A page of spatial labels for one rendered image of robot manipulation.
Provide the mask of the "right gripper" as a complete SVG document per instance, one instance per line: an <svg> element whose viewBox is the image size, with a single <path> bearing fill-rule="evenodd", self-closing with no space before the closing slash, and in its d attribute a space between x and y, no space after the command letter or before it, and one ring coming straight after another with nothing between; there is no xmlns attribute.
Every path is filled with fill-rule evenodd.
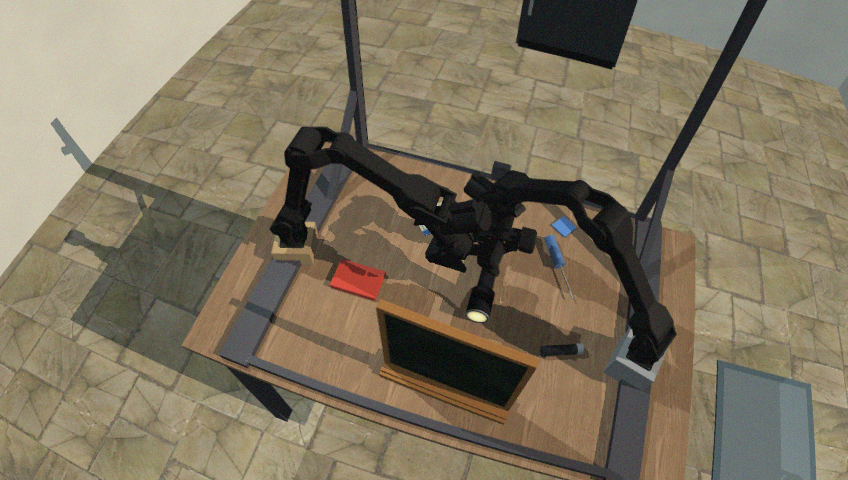
<svg viewBox="0 0 848 480"><path fill-rule="evenodd" d="M461 260L465 260L469 255L475 255L482 270L494 276L499 276L499 264L505 250L506 245L500 239L486 239L483 245L480 245L474 244L468 234L464 233L456 234L445 242L440 242L433 237L425 252L425 257L430 263L465 273L466 267Z"/></svg>

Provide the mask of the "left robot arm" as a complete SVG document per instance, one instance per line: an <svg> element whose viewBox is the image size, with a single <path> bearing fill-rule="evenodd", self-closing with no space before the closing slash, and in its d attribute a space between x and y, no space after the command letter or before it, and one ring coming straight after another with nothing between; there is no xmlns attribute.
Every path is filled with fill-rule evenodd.
<svg viewBox="0 0 848 480"><path fill-rule="evenodd" d="M514 170L495 183L476 171L464 187L464 193L477 202L487 203L492 219L502 225L511 223L526 210L523 202L569 208L579 228L592 238L599 250L610 256L634 309L628 323L635 337L626 358L648 371L652 369L677 334L667 308L655 300L635 252L633 225L625 207L610 194L593 189L583 180L532 179ZM584 200L606 206L591 220L582 204Z"/></svg>

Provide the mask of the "blue-handled screwdriver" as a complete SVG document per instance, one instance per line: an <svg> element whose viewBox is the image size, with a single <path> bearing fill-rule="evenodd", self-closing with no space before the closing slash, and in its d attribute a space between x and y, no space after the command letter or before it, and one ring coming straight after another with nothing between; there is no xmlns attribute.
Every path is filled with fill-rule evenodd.
<svg viewBox="0 0 848 480"><path fill-rule="evenodd" d="M574 298L573 298L573 296L572 296L571 290L570 290L570 288L569 288L569 285L568 285L568 283L567 283L566 277L565 277L564 272L563 272L563 269L562 269L562 267L564 267L564 266L565 266L565 262L564 262L564 259L563 259L563 257L562 257L562 254L561 254L561 252L560 252L560 249L559 249L559 246L558 246L557 241L556 241L556 239L555 239L555 236L554 236L554 235L548 235L548 236L546 236L546 237L545 237L545 242L546 242L546 245L547 245L548 250L549 250L549 252L550 252L550 255L551 255L551 258L552 258L552 260L553 260L553 263L554 263L555 268L556 268L556 269L561 268L562 274L563 274L563 276L564 276L565 282L566 282L566 284L567 284L568 290L569 290L570 295L571 295L571 298L572 298L572 300L573 300Z"/></svg>

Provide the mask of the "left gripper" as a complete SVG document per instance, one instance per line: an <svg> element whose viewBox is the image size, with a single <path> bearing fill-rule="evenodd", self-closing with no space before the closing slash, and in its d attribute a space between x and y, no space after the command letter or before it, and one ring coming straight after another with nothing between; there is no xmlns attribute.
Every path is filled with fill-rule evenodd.
<svg viewBox="0 0 848 480"><path fill-rule="evenodd" d="M504 254L511 251L517 251L517 249L520 252L525 252L529 254L533 253L537 238L537 231L526 227L522 227L522 230L512 228L513 222L514 220L509 224L502 225L496 223L492 219L491 227L489 230L478 232L475 235L477 237L476 242L478 242L480 245L483 245L486 239L500 239L502 241L505 241L506 250Z"/></svg>

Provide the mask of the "black flashlight with grey head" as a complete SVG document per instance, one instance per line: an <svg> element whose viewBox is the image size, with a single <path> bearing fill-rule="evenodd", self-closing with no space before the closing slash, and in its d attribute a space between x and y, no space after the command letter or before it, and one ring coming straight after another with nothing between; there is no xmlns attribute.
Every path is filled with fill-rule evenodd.
<svg viewBox="0 0 848 480"><path fill-rule="evenodd" d="M580 355L584 353L582 343L567 344L567 345L551 345L541 346L542 357L545 356L560 356L560 355Z"/></svg>

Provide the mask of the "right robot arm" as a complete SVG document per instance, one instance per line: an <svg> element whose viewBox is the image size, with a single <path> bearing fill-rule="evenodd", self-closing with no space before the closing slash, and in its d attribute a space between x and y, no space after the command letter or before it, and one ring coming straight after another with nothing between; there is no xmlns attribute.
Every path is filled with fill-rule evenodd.
<svg viewBox="0 0 848 480"><path fill-rule="evenodd" d="M333 143L330 148L322 149L325 142ZM285 203L270 227L280 238L280 248L304 248L308 234L304 222L312 205L305 199L309 169L329 164L343 164L389 193L397 206L415 219L415 226L425 225L440 242L467 233L475 243L476 233L491 226L491 212L486 203L475 199L457 203L457 194L449 188L419 174L401 171L348 133L334 132L328 127L301 127L284 157L290 168ZM444 198L441 206L437 206L440 197Z"/></svg>

